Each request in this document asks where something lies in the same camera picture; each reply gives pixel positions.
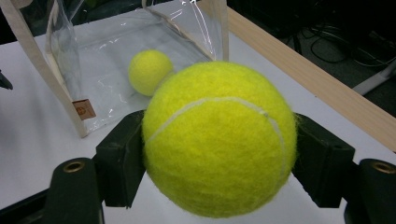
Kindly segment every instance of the clear plastic bag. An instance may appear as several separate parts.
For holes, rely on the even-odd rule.
[[[96,9],[114,16],[97,20],[84,7],[98,1],[74,1],[66,7],[55,0],[46,43],[51,70],[71,101],[91,102],[96,117],[84,120],[88,132],[148,105],[150,98],[128,81],[129,62],[139,51],[164,52],[175,72],[198,62],[228,60],[225,0],[122,1],[129,11],[121,14],[121,2],[114,1],[109,10]],[[95,21],[74,26],[84,13]]]

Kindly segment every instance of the white surface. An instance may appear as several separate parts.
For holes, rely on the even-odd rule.
[[[293,110],[307,115],[357,149],[355,162],[374,158],[396,163],[396,155],[305,90],[245,43],[230,36],[231,61],[265,74]],[[13,91],[0,89],[0,209],[46,189],[53,169],[72,158],[94,155],[115,123],[79,139],[62,106],[18,43],[0,46],[0,69]],[[131,209],[106,208],[106,223],[344,223],[343,206],[319,209],[299,182],[289,182],[274,200],[241,217],[196,217],[169,202],[146,176]]]

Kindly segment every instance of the fuzzy felt surface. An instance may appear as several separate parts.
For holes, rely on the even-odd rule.
[[[164,77],[173,71],[167,55],[156,49],[137,53],[128,67],[128,78],[135,90],[152,96]]]
[[[143,138],[154,184],[204,217],[270,202],[296,153],[290,107],[266,78],[236,63],[197,63],[170,77],[148,106]]]

